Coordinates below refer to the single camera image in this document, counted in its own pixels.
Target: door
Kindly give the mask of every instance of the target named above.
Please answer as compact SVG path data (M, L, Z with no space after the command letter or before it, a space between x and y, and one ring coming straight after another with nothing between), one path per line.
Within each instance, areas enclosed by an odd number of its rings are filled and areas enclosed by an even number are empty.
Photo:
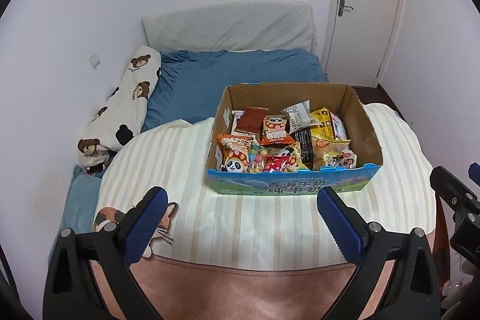
M338 0L325 73L334 83L373 86L399 0Z

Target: snack package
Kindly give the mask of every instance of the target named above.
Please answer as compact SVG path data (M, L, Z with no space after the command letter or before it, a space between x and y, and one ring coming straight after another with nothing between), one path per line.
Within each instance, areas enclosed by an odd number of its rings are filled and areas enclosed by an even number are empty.
M310 101L300 102L282 110L286 114L290 123L290 134L297 130L320 125L320 120L310 115Z
M338 157L338 165L347 169L357 167L357 156L351 150L346 150Z
M289 159L289 156L267 156L263 170L267 172L284 172Z
M289 160L286 162L286 172L297 172L297 170L308 170L308 168L302 163L300 143L297 141L289 146L275 152L276 156L288 156Z
M267 150L258 145L252 144L248 151L249 171L252 173L262 172L265 168Z
M311 136L311 144L313 146L313 170L318 171L320 167L326 165L324 154L326 152L335 152L337 157L340 153L349 149L350 140L334 140L327 136L318 135Z
M230 134L234 135L234 136L246 136L246 137L254 136L255 139L254 139L253 142L258 144L257 135L258 135L258 139L260 139L260 131L258 131L258 134L253 134L253 133L248 133L248 132L239 132L239 131L235 130L235 128L237 127L238 119L240 117L242 117L242 115L243 115L243 110L233 110L232 115L233 115L232 131L230 132Z
M246 107L241 117L237 120L235 128L237 132L260 134L263 119L268 109L263 107Z
M309 128L292 133L292 137L300 143L301 161L309 168L314 161L314 151L311 146L311 133Z
M347 140L343 121L326 107L315 110L310 114L320 122L319 125L310 128L312 136L323 135L335 140Z
M222 171L247 172L248 150L253 143L253 137L218 133L217 140L223 152Z
M326 167L338 167L340 152L328 151L323 153L323 165Z
M260 145L291 144L295 140L286 131L287 120L283 117L267 117L263 119L263 137Z

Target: cardboard box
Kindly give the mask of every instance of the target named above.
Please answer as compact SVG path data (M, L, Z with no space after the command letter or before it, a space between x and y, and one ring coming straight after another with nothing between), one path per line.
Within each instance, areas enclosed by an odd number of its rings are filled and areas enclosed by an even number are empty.
M357 167L322 168L320 171L299 172L221 172L222 153L217 133L229 133L232 110L247 106L269 108L269 115L304 100L310 110L327 107L344 122L352 140L350 148L357 154ZM332 83L260 83L228 86L223 91L215 116L206 172L221 194L293 195L317 194L325 186L336 191L361 190L383 164L382 148L370 119L363 110L355 91L347 85Z

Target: blue gripper pad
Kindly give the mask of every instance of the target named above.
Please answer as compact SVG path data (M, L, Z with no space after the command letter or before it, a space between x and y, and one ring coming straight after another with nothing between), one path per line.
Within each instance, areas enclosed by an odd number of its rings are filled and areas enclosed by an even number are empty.
M472 163L469 167L469 178L480 186L480 165Z
M331 187L318 192L317 208L345 260L358 267L368 245L365 221L356 210L347 207Z
M167 211L169 199L166 191L161 187L152 187L143 197L136 208L130 209L129 213L133 219L122 219L120 225L125 221L131 228L128 229L123 239L123 263L128 267L136 263L142 257L145 248L148 246L158 223Z

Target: wall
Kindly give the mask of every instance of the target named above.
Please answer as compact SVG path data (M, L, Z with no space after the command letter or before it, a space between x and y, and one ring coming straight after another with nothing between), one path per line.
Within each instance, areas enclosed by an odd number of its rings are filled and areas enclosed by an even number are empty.
M467 173L472 162L480 163L479 37L480 15L471 0L405 0L398 40L380 83L431 164L444 166L480 197ZM444 209L451 235L452 212Z
M12 0L0 19L0 242L36 319L78 137L146 43L140 17L214 1ZM322 53L330 0L309 1Z

